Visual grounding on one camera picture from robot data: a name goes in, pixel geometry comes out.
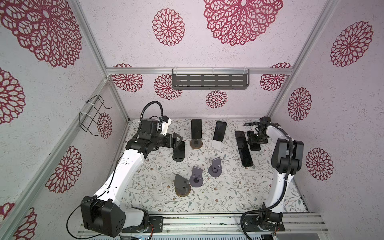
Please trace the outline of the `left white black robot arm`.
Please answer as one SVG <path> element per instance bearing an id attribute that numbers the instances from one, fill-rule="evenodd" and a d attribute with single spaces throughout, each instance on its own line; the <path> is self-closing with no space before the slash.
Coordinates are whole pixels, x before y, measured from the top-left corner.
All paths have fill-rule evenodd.
<path id="1" fill-rule="evenodd" d="M 132 207 L 121 209 L 121 200 L 135 172 L 155 149 L 175 148 L 182 137 L 169 134 L 171 119 L 143 119 L 138 133 L 126 145 L 114 172 L 93 196 L 85 196 L 80 204 L 84 228 L 101 235 L 117 237 L 130 227 L 140 231 L 149 227 L 147 210 Z"/>

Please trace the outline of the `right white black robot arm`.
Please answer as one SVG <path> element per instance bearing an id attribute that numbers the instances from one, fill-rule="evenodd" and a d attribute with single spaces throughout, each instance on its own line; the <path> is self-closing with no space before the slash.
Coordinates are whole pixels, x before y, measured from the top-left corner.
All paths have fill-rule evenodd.
<path id="1" fill-rule="evenodd" d="M 264 136 L 276 143 L 271 158 L 274 178 L 266 202 L 260 210 L 249 213 L 257 213 L 259 223 L 279 224 L 283 218 L 287 189 L 294 175 L 302 168 L 304 143 L 293 139 L 279 124 L 258 122 L 255 125 Z"/>

